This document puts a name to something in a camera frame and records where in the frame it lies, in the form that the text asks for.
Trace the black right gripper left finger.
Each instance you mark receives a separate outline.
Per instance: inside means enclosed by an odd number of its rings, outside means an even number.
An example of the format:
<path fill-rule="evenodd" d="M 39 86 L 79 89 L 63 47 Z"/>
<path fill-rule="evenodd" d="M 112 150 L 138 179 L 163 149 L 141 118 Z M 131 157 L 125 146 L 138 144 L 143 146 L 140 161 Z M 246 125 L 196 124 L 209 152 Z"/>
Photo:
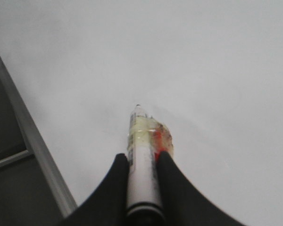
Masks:
<path fill-rule="evenodd" d="M 125 154 L 115 156 L 108 173 L 88 197 L 60 226 L 123 226 L 129 165 Z"/>

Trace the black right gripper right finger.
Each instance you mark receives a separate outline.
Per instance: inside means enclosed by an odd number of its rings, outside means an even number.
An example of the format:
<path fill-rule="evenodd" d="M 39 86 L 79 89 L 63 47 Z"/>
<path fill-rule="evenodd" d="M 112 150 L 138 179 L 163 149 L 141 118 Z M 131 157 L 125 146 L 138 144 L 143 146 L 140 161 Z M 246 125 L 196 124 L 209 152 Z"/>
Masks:
<path fill-rule="evenodd" d="M 168 226 L 242 226 L 204 195 L 179 170 L 170 154 L 160 153 L 157 173 Z"/>

